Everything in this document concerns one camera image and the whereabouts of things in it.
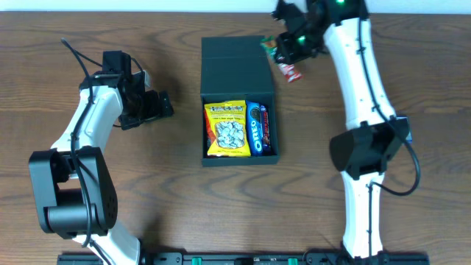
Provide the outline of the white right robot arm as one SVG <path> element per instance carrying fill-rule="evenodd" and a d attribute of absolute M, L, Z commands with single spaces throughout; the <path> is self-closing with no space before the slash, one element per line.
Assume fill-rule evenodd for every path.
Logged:
<path fill-rule="evenodd" d="M 398 118 L 380 78 L 364 1 L 307 1 L 304 13 L 279 1 L 272 17 L 286 31 L 276 39 L 275 61 L 295 64 L 327 52 L 344 100 L 345 132 L 331 138 L 330 157 L 345 190 L 342 248 L 350 261 L 373 263 L 383 251 L 380 193 L 388 162 L 406 145 L 408 120 Z"/>

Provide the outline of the blue Oreo packet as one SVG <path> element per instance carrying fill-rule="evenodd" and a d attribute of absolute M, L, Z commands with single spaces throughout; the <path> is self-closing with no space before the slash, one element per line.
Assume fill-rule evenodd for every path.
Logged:
<path fill-rule="evenodd" d="M 261 106 L 257 102 L 246 101 L 247 103 L 247 137 L 251 151 L 251 156 L 261 156 L 263 154 L 262 126 L 261 126 Z"/>

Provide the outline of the black rectangular box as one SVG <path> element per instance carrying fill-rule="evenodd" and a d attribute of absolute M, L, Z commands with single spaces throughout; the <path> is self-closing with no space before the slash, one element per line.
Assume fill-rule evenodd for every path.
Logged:
<path fill-rule="evenodd" d="M 266 106 L 271 152 L 248 158 L 210 157 L 207 130 L 202 130 L 202 165 L 272 165 L 280 158 L 275 107 L 275 84 L 261 35 L 203 37 L 201 104 L 248 100 Z"/>

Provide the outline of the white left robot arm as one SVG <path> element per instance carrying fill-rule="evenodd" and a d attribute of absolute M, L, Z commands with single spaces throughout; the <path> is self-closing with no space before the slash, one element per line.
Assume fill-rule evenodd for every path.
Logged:
<path fill-rule="evenodd" d="M 166 92 L 150 89 L 145 71 L 130 78 L 98 73 L 79 87 L 79 105 L 64 133 L 29 158 L 40 228 L 71 239 L 94 257 L 59 258 L 73 264 L 161 264 L 165 255 L 146 251 L 118 221 L 118 199 L 104 158 L 117 121 L 128 130 L 142 114 L 158 119 L 170 111 Z"/>

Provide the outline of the yellow sunflower seed packet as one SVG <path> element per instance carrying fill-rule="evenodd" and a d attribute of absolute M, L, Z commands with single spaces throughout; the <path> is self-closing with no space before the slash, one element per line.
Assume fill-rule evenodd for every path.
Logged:
<path fill-rule="evenodd" d="M 207 150 L 211 157 L 249 157 L 247 141 L 247 104 L 233 100 L 204 105 L 216 139 Z"/>

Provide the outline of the small blue barcode packet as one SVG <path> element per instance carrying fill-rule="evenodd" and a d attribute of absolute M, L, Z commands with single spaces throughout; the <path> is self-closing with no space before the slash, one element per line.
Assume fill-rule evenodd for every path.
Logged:
<path fill-rule="evenodd" d="M 397 117 L 399 120 L 406 120 L 407 121 L 407 124 L 408 126 L 410 126 L 410 123 L 409 123 L 409 120 L 408 120 L 408 117 L 407 116 L 398 116 Z M 406 136 L 406 141 L 411 144 L 413 142 L 413 138 L 412 138 L 412 135 L 411 135 L 411 129 L 408 129 L 408 135 Z"/>

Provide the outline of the red snack packet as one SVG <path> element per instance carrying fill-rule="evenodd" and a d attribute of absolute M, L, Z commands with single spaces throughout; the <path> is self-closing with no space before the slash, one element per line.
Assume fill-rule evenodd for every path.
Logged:
<path fill-rule="evenodd" d="M 206 133 L 207 133 L 207 146 L 208 148 L 210 148 L 211 144 L 216 139 L 216 136 L 213 130 L 211 129 L 211 122 L 210 122 L 210 119 L 208 117 L 208 113 L 206 110 L 204 110 L 204 114 L 205 114 L 205 128 L 206 128 Z"/>

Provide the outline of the Cadbury Dairy Milk bar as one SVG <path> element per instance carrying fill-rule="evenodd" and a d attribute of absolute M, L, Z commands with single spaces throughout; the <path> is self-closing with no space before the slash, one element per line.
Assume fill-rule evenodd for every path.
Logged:
<path fill-rule="evenodd" d="M 269 129 L 269 113 L 264 105 L 261 105 L 261 126 L 263 130 L 262 146 L 263 152 L 269 154 L 272 151 Z"/>

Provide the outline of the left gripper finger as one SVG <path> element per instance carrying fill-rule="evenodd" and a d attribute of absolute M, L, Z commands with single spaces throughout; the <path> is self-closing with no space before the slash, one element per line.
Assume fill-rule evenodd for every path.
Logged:
<path fill-rule="evenodd" d="M 159 93 L 160 100 L 160 113 L 163 118 L 167 118 L 174 115 L 174 108 L 171 105 L 169 95 L 166 91 Z"/>
<path fill-rule="evenodd" d="M 147 91 L 144 94 L 144 121 L 154 121 L 162 116 L 160 97 L 157 91 Z"/>

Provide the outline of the green red KitKat bar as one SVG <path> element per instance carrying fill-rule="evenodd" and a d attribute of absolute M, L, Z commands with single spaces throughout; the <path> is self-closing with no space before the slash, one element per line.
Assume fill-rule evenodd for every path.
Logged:
<path fill-rule="evenodd" d="M 278 67 L 288 83 L 295 82 L 302 78 L 302 74 L 296 70 L 294 64 L 288 64 L 285 57 L 279 53 L 274 36 L 263 38 L 261 40 L 261 46 L 265 50 L 268 58 Z"/>

